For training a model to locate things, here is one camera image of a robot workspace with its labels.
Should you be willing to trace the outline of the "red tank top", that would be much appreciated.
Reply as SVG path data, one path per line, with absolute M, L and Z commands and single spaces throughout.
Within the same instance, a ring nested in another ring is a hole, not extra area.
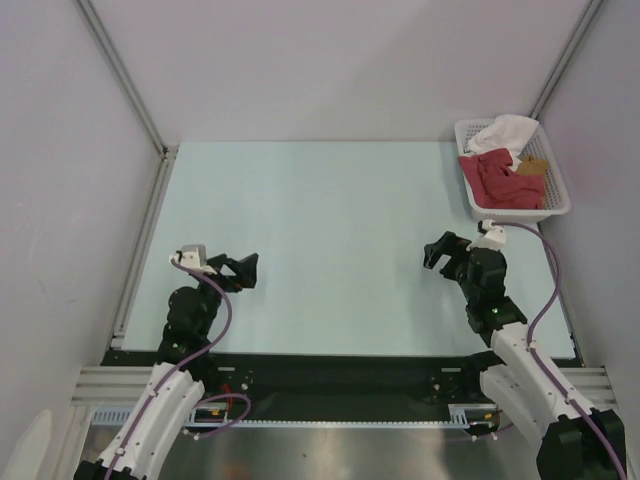
M 506 148 L 460 156 L 458 163 L 479 207 L 508 210 L 540 210 L 544 207 L 544 176 L 520 175 L 513 171 L 513 158 Z

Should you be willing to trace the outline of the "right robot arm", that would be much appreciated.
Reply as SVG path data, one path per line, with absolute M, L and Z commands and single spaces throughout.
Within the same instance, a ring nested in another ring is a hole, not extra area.
M 600 410 L 544 353 L 528 321 L 507 296 L 506 232 L 484 222 L 471 241 L 447 231 L 424 248 L 423 265 L 448 260 L 441 275 L 456 282 L 466 300 L 471 329 L 487 345 L 480 366 L 461 376 L 463 393 L 502 409 L 536 449 L 542 479 L 625 479 L 625 429 L 618 414 Z

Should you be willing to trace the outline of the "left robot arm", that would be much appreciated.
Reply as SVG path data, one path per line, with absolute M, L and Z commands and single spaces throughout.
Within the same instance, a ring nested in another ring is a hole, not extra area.
M 204 246 L 188 245 L 171 255 L 176 269 L 196 280 L 174 290 L 150 377 L 131 414 L 93 462 L 82 461 L 77 479 L 155 479 L 191 412 L 203 403 L 251 403 L 223 388 L 211 354 L 230 329 L 230 294 L 257 283 L 259 256 L 241 260 L 207 257 Z

